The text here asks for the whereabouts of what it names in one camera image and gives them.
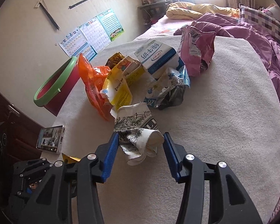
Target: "metal bolt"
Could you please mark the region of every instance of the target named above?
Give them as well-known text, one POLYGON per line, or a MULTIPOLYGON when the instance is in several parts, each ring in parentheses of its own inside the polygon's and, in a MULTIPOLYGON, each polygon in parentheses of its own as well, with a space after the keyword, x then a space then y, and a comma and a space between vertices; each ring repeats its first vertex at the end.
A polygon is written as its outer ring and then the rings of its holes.
POLYGON ((63 164, 63 162, 60 160, 54 163, 55 167, 61 167, 62 164, 63 164))
POLYGON ((192 154, 187 154, 186 155, 186 159, 188 159, 189 161, 192 161, 192 160, 194 160, 194 155, 192 155, 192 154))
POLYGON ((226 167, 227 164, 226 164, 226 162, 221 161, 221 162, 219 162, 219 166, 220 166, 220 167, 226 167))
POLYGON ((95 155, 95 154, 89 154, 89 155, 87 156, 87 158, 88 158, 89 160, 94 160, 94 159, 96 159, 96 155, 95 155))

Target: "white tablecloth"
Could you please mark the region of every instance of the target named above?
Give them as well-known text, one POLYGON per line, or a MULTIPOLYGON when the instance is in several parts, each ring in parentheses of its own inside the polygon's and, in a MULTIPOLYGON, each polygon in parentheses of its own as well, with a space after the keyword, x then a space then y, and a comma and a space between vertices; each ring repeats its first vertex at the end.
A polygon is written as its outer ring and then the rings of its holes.
MULTIPOLYGON (((158 40, 177 49, 180 36, 158 40)), ((144 42, 105 49, 91 63, 104 65, 118 51, 135 57, 134 51, 144 42)), ((144 99, 148 81, 144 76, 132 87, 133 103, 144 99)), ((266 69, 247 41, 216 37, 213 61, 200 77, 191 79, 182 105, 151 112, 159 130, 168 131, 188 153, 213 164, 227 162, 262 220, 269 219, 280 192, 280 105, 266 69)), ((66 126, 62 152, 82 158, 108 142, 114 121, 99 116, 79 80, 54 125, 66 126)), ((51 162, 58 158, 51 153, 42 157, 51 162)), ((119 149, 110 178, 98 184, 105 223, 175 223, 183 188, 171 177, 162 147, 157 157, 137 166, 127 165, 119 149)))

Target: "pink bed sheet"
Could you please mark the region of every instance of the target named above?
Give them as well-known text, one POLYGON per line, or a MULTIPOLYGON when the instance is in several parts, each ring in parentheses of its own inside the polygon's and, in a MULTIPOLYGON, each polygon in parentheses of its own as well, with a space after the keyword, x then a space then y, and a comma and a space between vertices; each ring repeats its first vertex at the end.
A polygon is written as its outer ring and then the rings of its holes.
POLYGON ((144 34, 135 40, 144 40, 154 37, 172 36, 173 33, 186 24, 191 24, 194 20, 172 20, 166 15, 153 24, 144 34))

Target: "educational chart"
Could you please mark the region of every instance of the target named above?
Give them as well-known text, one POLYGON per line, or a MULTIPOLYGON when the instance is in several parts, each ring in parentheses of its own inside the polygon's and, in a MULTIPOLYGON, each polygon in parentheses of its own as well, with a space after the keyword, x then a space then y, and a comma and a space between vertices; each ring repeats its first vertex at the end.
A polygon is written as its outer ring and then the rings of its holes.
POLYGON ((79 56, 80 53, 83 53, 87 60, 91 61, 97 54, 78 28, 69 33, 59 45, 69 57, 79 56))
POLYGON ((88 61, 91 61, 123 32, 113 9, 110 8, 69 33, 59 45, 69 57, 83 53, 88 61))
POLYGON ((111 41, 115 40, 119 35, 121 35, 124 32, 112 8, 108 9, 107 11, 104 11, 97 17, 103 25, 103 27, 105 28, 105 31, 107 32, 111 41))
POLYGON ((79 29, 97 53, 111 43, 108 34, 97 17, 81 25, 79 29))

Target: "folded yellow quilt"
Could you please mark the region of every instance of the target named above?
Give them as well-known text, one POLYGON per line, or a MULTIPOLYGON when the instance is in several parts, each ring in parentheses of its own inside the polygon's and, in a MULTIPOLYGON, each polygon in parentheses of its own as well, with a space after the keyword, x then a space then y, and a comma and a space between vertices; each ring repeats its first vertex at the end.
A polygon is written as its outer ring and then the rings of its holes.
POLYGON ((231 7, 219 7, 213 4, 194 4, 190 2, 175 2, 168 6, 166 16, 177 20, 194 20, 205 13, 220 13, 234 18, 239 18, 239 9, 231 7))

